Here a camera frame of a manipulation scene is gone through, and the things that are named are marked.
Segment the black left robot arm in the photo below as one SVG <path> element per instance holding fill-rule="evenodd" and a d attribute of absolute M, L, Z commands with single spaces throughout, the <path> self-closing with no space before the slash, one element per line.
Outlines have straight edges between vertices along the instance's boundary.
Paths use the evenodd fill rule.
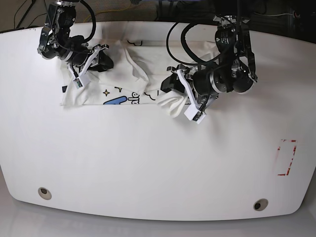
<path fill-rule="evenodd" d="M 181 32 L 180 42 L 194 62 L 182 62 L 172 56 L 178 65 L 167 68 L 171 75 L 160 86 L 166 94 L 183 97 L 179 106 L 171 105 L 175 109 L 174 116 L 178 116 L 186 101 L 189 101 L 184 114 L 197 124 L 205 118 L 206 108 L 219 94 L 232 91 L 245 94 L 258 80 L 247 25 L 251 15 L 249 1 L 215 0 L 213 5 L 213 20 L 218 22 L 215 44 L 219 54 L 208 60 L 195 55 L 186 41 L 186 34 L 195 24 L 188 24 Z"/>

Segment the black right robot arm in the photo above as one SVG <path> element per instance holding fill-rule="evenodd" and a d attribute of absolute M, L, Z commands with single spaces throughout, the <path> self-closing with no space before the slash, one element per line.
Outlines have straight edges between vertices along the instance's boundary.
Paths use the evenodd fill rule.
<path fill-rule="evenodd" d="M 92 29 L 88 37 L 70 36 L 75 23 L 76 4 L 82 4 L 90 13 Z M 84 0 L 56 0 L 49 6 L 44 4 L 46 20 L 41 30 L 38 53 L 47 60 L 57 57 L 67 63 L 71 80 L 77 88 L 86 86 L 89 78 L 86 72 L 105 72 L 114 67 L 112 59 L 104 53 L 109 46 L 96 45 L 88 48 L 88 42 L 96 32 L 96 18 L 90 5 Z"/>

